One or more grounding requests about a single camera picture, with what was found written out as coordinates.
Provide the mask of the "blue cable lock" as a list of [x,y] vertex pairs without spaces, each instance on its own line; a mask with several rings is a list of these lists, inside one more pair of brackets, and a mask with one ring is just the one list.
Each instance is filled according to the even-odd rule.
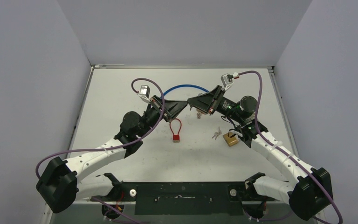
[[179,88],[194,88],[194,89],[201,90],[203,92],[208,92],[208,90],[206,88],[203,88],[203,87],[198,86],[198,85],[179,84],[179,85],[173,86],[173,87],[169,88],[168,90],[166,90],[165,92],[163,92],[163,95],[166,96],[168,93],[172,92],[173,90],[179,89]]

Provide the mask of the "red cable padlock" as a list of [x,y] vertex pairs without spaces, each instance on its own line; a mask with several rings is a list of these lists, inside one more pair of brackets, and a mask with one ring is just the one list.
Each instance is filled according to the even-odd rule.
[[[179,122],[179,128],[178,128],[177,132],[174,132],[174,130],[172,128],[172,122],[175,121],[175,120]],[[178,118],[173,119],[172,121],[169,122],[169,128],[170,128],[170,131],[172,133],[172,141],[173,141],[173,143],[179,143],[180,142],[180,131],[182,129],[181,120],[178,119]]]

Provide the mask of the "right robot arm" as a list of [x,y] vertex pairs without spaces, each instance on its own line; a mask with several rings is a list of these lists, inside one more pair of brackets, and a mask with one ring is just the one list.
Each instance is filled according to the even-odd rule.
[[333,200],[330,173],[316,169],[286,149],[255,117],[257,100],[244,96],[234,102],[224,97],[224,90],[217,86],[211,92],[187,100],[191,107],[205,114],[220,113],[238,125],[233,132],[249,148],[262,155],[286,178],[280,181],[257,173],[245,181],[245,194],[250,200],[261,196],[271,197],[290,206],[301,219],[314,218]]

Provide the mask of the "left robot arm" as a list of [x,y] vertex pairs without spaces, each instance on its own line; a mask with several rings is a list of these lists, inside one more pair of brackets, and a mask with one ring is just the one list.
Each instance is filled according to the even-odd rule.
[[109,201],[117,200],[121,189],[114,175],[99,175],[91,184],[83,183],[83,179],[137,152],[143,144],[142,140],[160,121],[173,121],[187,105],[184,100],[166,100],[153,96],[143,114],[127,112],[119,132],[105,144],[94,149],[78,149],[78,156],[64,160],[57,154],[48,156],[46,168],[42,174],[38,174],[36,190],[53,213],[66,210],[78,199],[104,196]]

